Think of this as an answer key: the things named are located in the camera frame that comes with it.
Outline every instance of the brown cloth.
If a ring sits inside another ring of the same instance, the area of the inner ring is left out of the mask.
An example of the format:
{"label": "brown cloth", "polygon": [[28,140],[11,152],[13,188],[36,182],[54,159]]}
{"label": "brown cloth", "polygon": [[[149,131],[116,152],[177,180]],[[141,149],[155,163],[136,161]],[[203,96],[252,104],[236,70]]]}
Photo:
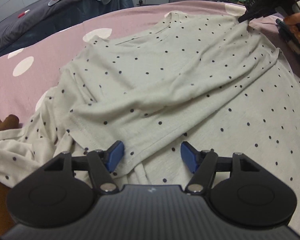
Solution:
{"label": "brown cloth", "polygon": [[[17,129],[18,127],[19,118],[13,114],[9,115],[3,122],[0,120],[0,131]],[[14,226],[14,222],[6,207],[6,197],[9,190],[9,187],[0,183],[0,236]]]}

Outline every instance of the red object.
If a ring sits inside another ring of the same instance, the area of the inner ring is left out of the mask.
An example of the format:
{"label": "red object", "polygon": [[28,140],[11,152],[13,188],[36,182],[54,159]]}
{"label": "red object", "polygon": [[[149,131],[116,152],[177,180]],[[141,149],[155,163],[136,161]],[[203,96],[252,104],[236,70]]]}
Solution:
{"label": "red object", "polygon": [[23,16],[23,15],[25,15],[25,14],[26,14],[25,12],[20,13],[20,14],[18,15],[18,18],[20,18],[21,16]]}

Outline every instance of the silver screw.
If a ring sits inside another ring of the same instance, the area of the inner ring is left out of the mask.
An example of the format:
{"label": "silver screw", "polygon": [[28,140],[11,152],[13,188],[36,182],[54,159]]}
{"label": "silver screw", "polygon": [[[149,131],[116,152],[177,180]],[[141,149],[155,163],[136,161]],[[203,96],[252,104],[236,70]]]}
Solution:
{"label": "silver screw", "polygon": [[188,190],[193,193],[201,192],[203,190],[203,186],[200,184],[191,184],[188,186]]}
{"label": "silver screw", "polygon": [[117,186],[113,183],[104,183],[100,186],[100,189],[104,192],[111,192],[114,191]]}

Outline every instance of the human hand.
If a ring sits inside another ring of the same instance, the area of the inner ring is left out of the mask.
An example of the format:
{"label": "human hand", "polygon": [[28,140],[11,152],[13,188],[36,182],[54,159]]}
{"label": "human hand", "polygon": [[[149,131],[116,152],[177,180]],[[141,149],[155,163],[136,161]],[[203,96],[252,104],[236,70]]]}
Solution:
{"label": "human hand", "polygon": [[293,15],[284,18],[284,22],[290,26],[291,33],[298,39],[300,43],[300,31],[296,24],[300,23],[300,13],[295,13]]}

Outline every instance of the pink blanket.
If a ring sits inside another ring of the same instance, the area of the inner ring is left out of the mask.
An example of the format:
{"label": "pink blanket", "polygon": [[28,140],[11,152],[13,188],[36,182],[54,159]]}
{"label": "pink blanket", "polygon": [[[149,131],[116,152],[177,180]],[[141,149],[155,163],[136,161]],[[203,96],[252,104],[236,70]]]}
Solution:
{"label": "pink blanket", "polygon": [[[24,49],[0,57],[0,119],[15,114],[25,122],[40,106],[45,91],[56,86],[59,68],[84,48],[94,35],[116,39],[155,25],[170,11],[188,14],[234,14],[235,5],[208,1],[183,1],[159,6],[143,6],[108,13],[59,33]],[[280,47],[293,71],[300,77],[300,66],[286,43],[280,40],[276,17],[253,20],[250,25],[262,31]]]}

